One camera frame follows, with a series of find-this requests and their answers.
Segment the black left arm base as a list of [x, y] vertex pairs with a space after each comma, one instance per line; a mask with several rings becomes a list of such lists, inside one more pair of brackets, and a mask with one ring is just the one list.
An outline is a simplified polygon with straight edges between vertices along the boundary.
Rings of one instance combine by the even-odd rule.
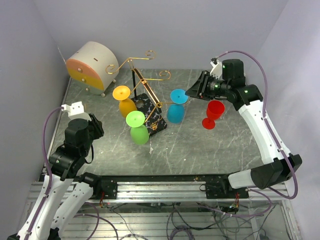
[[111, 178], [86, 173], [82, 181], [93, 188], [91, 199], [115, 200], [118, 193], [118, 184]]

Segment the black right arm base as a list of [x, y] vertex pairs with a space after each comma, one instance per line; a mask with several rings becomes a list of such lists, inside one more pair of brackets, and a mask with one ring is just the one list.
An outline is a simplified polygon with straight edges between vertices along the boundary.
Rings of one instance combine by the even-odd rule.
[[249, 193], [245, 187], [232, 188], [227, 174], [206, 174], [199, 177], [201, 182], [199, 189], [205, 193], [207, 199], [248, 199]]

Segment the red plastic wine glass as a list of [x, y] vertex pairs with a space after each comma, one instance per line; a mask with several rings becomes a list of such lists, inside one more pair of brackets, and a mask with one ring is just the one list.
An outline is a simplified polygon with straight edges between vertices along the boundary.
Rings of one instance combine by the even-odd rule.
[[206, 109], [206, 118], [202, 120], [202, 126], [207, 130], [212, 130], [216, 126], [218, 120], [225, 111], [225, 105], [218, 101], [212, 100], [208, 103]]

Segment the round pastel drawer box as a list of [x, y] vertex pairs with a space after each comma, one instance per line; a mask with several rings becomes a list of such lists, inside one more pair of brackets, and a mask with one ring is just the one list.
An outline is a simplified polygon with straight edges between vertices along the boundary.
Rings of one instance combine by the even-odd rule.
[[118, 75], [117, 72], [110, 74], [108, 71], [118, 67], [119, 63], [114, 53], [95, 41], [88, 41], [66, 60], [70, 77], [87, 92], [102, 97]]

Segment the aluminium frame rail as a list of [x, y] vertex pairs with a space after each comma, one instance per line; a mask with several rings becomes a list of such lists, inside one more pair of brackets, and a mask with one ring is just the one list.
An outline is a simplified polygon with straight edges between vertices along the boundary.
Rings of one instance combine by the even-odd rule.
[[[169, 203], [169, 202], [210, 202], [223, 201], [233, 202], [235, 193], [231, 196], [222, 197], [215, 193], [215, 198], [209, 198], [202, 189], [205, 182], [119, 182], [117, 184], [116, 198], [109, 196], [103, 198], [104, 203]], [[43, 183], [34, 182], [27, 196], [27, 202], [36, 202]], [[280, 195], [269, 189], [253, 190], [268, 196], [272, 201], [285, 200]], [[240, 201], [266, 201], [267, 198], [254, 191], [240, 193]]]

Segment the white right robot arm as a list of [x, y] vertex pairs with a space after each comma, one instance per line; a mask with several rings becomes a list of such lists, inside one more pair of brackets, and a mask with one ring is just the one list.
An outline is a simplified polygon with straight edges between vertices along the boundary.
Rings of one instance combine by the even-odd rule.
[[264, 99], [254, 84], [247, 85], [244, 63], [240, 59], [211, 60], [211, 71], [203, 71], [186, 95], [208, 101], [202, 126], [208, 130], [225, 111], [228, 101], [244, 119], [258, 146], [261, 166], [230, 174], [220, 186], [221, 194], [233, 197], [239, 188], [257, 187], [261, 190], [283, 183], [302, 164], [299, 154], [292, 154], [281, 141], [268, 115], [263, 111]]

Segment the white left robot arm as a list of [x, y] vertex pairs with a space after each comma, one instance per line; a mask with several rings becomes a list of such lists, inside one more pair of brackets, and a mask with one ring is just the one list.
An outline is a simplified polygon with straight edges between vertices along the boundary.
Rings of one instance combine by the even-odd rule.
[[68, 123], [63, 144], [49, 156], [48, 174], [29, 217], [17, 233], [8, 236], [9, 240], [59, 240], [81, 206], [101, 195], [101, 177], [86, 172], [63, 200], [79, 169], [87, 163], [93, 141], [103, 135], [102, 122], [92, 113], [88, 119], [77, 117]]

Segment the blue plastic wine glass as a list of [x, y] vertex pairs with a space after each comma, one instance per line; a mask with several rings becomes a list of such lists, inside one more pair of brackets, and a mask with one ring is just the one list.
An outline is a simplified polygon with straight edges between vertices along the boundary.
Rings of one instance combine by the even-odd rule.
[[173, 102], [168, 108], [167, 119], [173, 124], [180, 124], [185, 115], [184, 104], [188, 101], [186, 91], [177, 88], [170, 93], [170, 100]]

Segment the orange plastic wine glass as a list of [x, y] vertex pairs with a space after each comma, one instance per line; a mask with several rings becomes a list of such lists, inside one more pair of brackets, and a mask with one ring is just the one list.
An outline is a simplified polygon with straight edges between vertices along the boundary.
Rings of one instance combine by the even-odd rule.
[[112, 92], [113, 98], [119, 101], [119, 111], [124, 118], [126, 118], [129, 113], [137, 110], [135, 102], [130, 99], [130, 95], [131, 90], [126, 85], [120, 85]]

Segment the green plastic wine glass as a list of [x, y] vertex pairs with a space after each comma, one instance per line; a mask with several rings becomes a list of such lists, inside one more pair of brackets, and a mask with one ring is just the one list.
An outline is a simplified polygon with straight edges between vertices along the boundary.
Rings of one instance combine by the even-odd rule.
[[137, 145], [144, 145], [149, 140], [149, 132], [145, 126], [145, 115], [143, 112], [135, 110], [130, 112], [125, 119], [130, 127], [130, 136]]

